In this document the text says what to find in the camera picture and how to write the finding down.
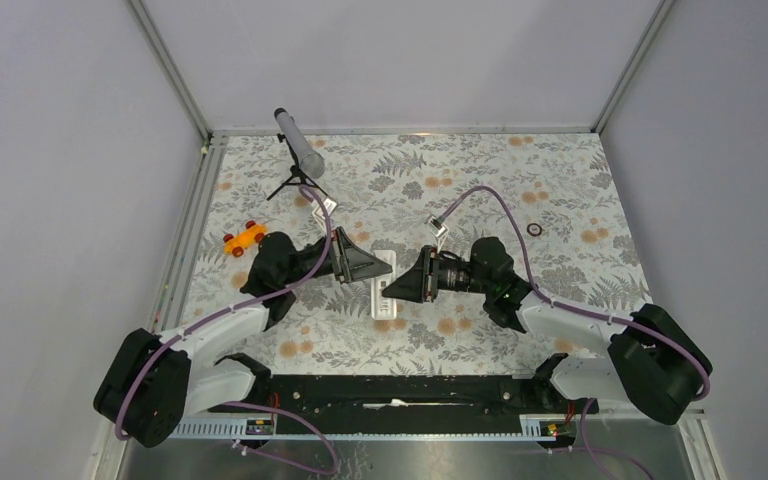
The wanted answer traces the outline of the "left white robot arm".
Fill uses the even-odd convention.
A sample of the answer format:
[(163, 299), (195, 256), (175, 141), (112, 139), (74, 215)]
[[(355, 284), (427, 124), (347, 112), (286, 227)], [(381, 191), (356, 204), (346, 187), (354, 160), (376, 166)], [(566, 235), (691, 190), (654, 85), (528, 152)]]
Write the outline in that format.
[(257, 247), (243, 301), (189, 326), (158, 334), (138, 328), (124, 338), (93, 400), (118, 439), (154, 447), (194, 413), (228, 402), (261, 409), (269, 401), (268, 381), (253, 362), (223, 351), (280, 322), (306, 280), (332, 276), (378, 285), (394, 272), (392, 252), (367, 252), (340, 227), (303, 249), (283, 232), (266, 234)]

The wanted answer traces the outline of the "white AC remote control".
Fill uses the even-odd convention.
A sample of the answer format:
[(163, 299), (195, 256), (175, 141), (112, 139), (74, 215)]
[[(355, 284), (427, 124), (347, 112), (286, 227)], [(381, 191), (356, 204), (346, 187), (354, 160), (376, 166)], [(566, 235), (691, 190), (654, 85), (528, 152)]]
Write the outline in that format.
[(391, 272), (370, 281), (370, 314), (375, 321), (395, 320), (397, 301), (383, 295), (383, 290), (397, 278), (397, 255), (393, 250), (374, 250), (373, 254), (391, 267)]

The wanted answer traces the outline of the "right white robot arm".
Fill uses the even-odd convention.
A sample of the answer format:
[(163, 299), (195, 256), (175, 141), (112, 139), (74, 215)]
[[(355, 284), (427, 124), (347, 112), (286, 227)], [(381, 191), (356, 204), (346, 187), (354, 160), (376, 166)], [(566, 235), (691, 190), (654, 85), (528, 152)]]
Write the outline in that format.
[(468, 259), (427, 245), (381, 294), (430, 303), (442, 291), (481, 294), (482, 308), (497, 326), (568, 340), (593, 353), (591, 359), (551, 360), (549, 374), (533, 386), (543, 410), (604, 399), (628, 402), (650, 419), (674, 425), (710, 389), (710, 360), (664, 308), (645, 303), (624, 315), (552, 297), (515, 272), (497, 237), (476, 240)]

